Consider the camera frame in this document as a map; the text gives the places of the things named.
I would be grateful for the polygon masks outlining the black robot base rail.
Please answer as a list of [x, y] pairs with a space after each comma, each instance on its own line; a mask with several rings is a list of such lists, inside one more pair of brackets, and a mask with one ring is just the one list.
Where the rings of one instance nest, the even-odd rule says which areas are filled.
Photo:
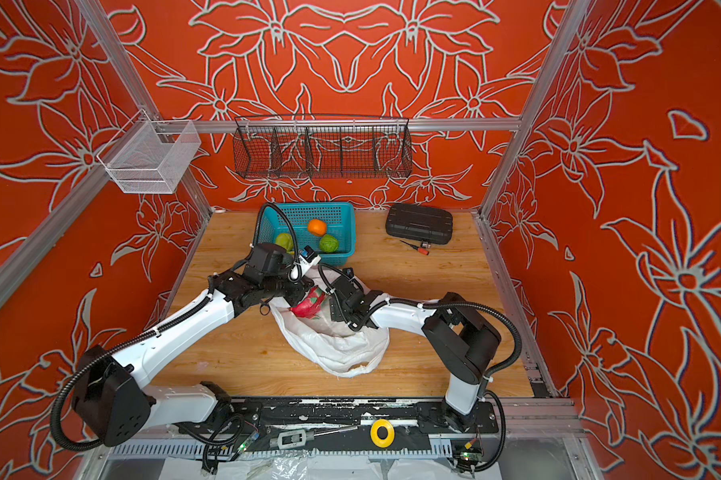
[[[456, 432], [443, 422], [443, 400], [436, 397], [240, 397], [216, 406], [200, 422], [178, 422], [176, 427], [202, 443], [212, 442], [210, 457], [228, 460], [238, 450], [240, 459], [285, 454], [278, 436], [304, 430], [308, 440], [294, 450], [308, 454], [370, 455], [372, 457], [430, 456], [451, 458], [467, 443], [474, 448], [494, 447], [500, 433], [490, 402], [480, 402], [476, 423]], [[378, 419], [392, 422], [391, 447], [374, 446], [370, 430]]]

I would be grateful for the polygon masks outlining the orange fruit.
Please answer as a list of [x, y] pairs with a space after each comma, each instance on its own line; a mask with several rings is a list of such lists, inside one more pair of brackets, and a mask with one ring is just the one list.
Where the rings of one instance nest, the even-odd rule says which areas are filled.
[[308, 229], [308, 233], [322, 237], [328, 233], [328, 224], [320, 219], [312, 219], [308, 222], [306, 229]]

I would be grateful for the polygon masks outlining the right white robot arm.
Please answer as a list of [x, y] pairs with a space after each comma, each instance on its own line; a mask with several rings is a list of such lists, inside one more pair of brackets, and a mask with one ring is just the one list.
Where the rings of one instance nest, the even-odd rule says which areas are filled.
[[455, 292], [440, 300], [417, 301], [364, 290], [360, 281], [324, 264], [318, 275], [330, 300], [330, 318], [352, 331], [396, 329], [423, 336], [450, 373], [442, 418], [456, 432], [471, 430], [479, 401], [493, 376], [512, 366], [523, 352], [522, 336], [500, 311], [470, 302]]

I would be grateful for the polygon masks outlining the white plastic bag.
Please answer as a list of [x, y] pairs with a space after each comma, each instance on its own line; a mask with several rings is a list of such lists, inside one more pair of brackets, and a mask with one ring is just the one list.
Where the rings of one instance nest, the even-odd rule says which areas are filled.
[[391, 343], [386, 328], [350, 330], [344, 322], [330, 319], [328, 299], [311, 318], [296, 316], [286, 300], [270, 302], [272, 316], [286, 342], [328, 374], [353, 378], [372, 373], [382, 362]]

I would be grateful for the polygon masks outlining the pink dragon fruit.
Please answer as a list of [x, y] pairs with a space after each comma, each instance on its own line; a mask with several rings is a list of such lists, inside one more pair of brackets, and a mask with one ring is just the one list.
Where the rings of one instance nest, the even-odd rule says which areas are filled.
[[324, 293], [320, 287], [314, 286], [310, 292], [306, 294], [304, 300], [302, 300], [298, 305], [290, 308], [290, 312], [298, 318], [314, 318], [320, 313], [320, 310], [322, 310], [322, 304], [325, 299], [326, 293]]

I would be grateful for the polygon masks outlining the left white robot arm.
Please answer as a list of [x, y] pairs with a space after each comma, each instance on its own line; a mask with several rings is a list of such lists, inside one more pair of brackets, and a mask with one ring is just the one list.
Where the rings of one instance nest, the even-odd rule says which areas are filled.
[[202, 423], [222, 402], [216, 387], [158, 388], [152, 380], [204, 336], [280, 298], [296, 306], [314, 287], [306, 274], [320, 255], [310, 246], [291, 250], [252, 242], [250, 252], [168, 319], [111, 348], [90, 348], [78, 370], [58, 392], [50, 410], [50, 435], [57, 446], [84, 452], [117, 446], [162, 424]]

